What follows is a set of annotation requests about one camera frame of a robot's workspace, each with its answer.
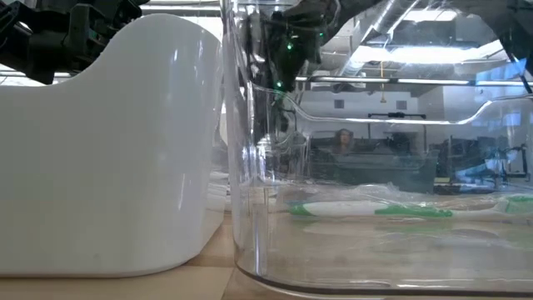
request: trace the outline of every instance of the clear plastic container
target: clear plastic container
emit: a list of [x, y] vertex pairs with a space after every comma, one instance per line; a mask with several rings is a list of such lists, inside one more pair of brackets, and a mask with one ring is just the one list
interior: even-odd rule
[[530, 3], [223, 4], [246, 275], [302, 294], [533, 296]]

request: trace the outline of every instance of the wooden surface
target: wooden surface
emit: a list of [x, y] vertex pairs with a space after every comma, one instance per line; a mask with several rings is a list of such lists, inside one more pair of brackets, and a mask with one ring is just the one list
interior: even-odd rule
[[[181, 267], [158, 274], [124, 279], [0, 279], [0, 299], [293, 300], [302, 298], [265, 288], [234, 268], [232, 223], [231, 217], [226, 215], [222, 225], [203, 251]], [[351, 299], [422, 300], [425, 298], [356, 297]], [[449, 298], [432, 297], [431, 299]]]

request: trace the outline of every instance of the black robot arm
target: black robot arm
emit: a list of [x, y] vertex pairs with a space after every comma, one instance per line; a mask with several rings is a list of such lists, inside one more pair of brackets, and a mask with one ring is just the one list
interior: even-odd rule
[[79, 73], [147, 2], [40, 0], [29, 8], [0, 0], [0, 63], [45, 84], [55, 72]]

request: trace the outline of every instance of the toothbrush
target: toothbrush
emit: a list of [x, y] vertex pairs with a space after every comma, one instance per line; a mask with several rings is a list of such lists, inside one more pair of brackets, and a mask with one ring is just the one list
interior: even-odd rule
[[292, 205], [289, 213], [299, 216], [316, 217], [356, 217], [356, 216], [413, 216], [425, 218], [478, 218], [505, 216], [510, 214], [533, 213], [533, 197], [503, 197], [489, 209], [452, 210], [431, 205], [386, 204], [373, 201], [312, 202]]

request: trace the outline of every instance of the person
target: person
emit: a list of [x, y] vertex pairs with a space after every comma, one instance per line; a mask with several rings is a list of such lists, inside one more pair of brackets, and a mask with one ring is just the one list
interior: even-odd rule
[[335, 154], [347, 154], [351, 152], [352, 142], [353, 142], [353, 132], [348, 129], [341, 129], [335, 132], [332, 152]]

